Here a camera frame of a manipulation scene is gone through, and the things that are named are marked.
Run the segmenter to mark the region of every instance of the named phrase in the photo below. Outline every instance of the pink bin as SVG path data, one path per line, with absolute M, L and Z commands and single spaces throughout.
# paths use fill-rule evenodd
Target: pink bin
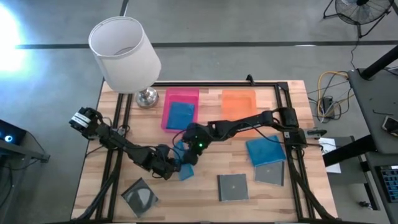
M 198 121 L 198 109 L 199 109 L 199 89 L 198 88 L 168 88 L 166 90 L 166 97 L 163 107 L 162 116 L 162 129 L 167 133 L 177 133 L 181 130 L 177 129 L 167 129 L 167 120 L 169 119 L 170 105 L 173 102 L 179 103 L 191 103 L 195 105 L 195 110 L 193 112 L 193 121 Z

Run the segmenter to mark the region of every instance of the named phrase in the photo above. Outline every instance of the concrete floor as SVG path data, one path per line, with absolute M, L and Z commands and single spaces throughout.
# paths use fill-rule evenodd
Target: concrete floor
M 9 31 L 0 37 L 0 48 L 7 50 L 0 55 L 0 119 L 29 130 L 51 154 L 48 164 L 35 164 L 27 170 L 12 223 L 70 218 L 87 141 L 68 121 L 81 106 L 96 106 L 102 76 L 89 49 L 6 47 L 86 44 L 90 30 L 103 19 L 119 15 L 121 4 L 122 0 L 0 2 L 0 27 Z M 163 68 L 159 80 L 242 80 L 252 74 L 256 80 L 305 80 L 307 90 L 312 91 L 322 72 L 352 69 L 353 46 L 344 46 L 344 41 L 356 40 L 356 29 L 338 18 L 322 20 L 327 4 L 327 0 L 130 0 L 127 16 L 142 21 L 153 42 L 334 41 L 335 46 L 323 47 L 156 49 Z M 398 15 L 390 13 L 364 40 L 398 40 L 397 22 Z M 360 45 L 354 64 L 366 67 L 391 48 Z M 348 88 L 346 83 L 331 88 L 328 94 L 338 97 Z M 317 126 L 327 129 L 328 136 L 360 138 L 368 134 L 354 98 L 339 121 Z M 361 185 L 331 184 L 341 218 L 387 223 L 384 212 L 356 205 L 359 198 L 366 200 Z M 348 197 L 352 192 L 356 196 Z

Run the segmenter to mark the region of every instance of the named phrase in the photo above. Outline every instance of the yellow cable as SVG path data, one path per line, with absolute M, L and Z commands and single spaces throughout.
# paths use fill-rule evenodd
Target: yellow cable
M 331 114 L 334 112 L 334 110 L 331 110 L 331 111 L 330 111 L 329 113 L 327 113 L 327 114 L 320 115 L 320 114 L 322 114 L 322 112 L 320 111 L 320 105 L 321 105 L 321 104 L 320 104 L 320 102 L 321 102 L 321 91 L 320 91 L 320 88 L 321 88 L 321 81 L 322 81 L 323 76 L 326 75 L 326 74 L 341 75 L 342 77 L 348 78 L 348 75 L 347 75 L 346 73 L 333 72 L 333 71 L 324 72 L 324 73 L 322 73 L 322 74 L 319 76 L 319 78 L 318 78 L 318 104 L 317 104 L 317 110 L 318 110 L 318 116 L 321 117 L 321 118 L 325 118 L 325 117 L 331 115 Z M 354 96 L 354 95 L 351 95 L 351 96 L 349 96 L 347 99 L 340 100 L 340 101 L 337 102 L 337 103 L 341 106 L 341 103 L 343 103 L 344 101 L 350 99 L 350 98 L 353 97 L 353 96 Z

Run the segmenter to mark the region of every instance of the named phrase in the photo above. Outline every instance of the keyboard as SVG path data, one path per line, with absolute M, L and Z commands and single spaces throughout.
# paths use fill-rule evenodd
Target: keyboard
M 398 166 L 375 167 L 390 203 L 398 203 Z

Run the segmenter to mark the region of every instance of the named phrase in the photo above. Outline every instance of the orange bin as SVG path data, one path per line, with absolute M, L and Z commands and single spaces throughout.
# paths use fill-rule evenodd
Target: orange bin
M 254 90 L 223 90 L 221 95 L 222 119 L 235 121 L 257 114 L 256 92 Z M 244 131 L 236 136 L 255 135 L 256 130 Z

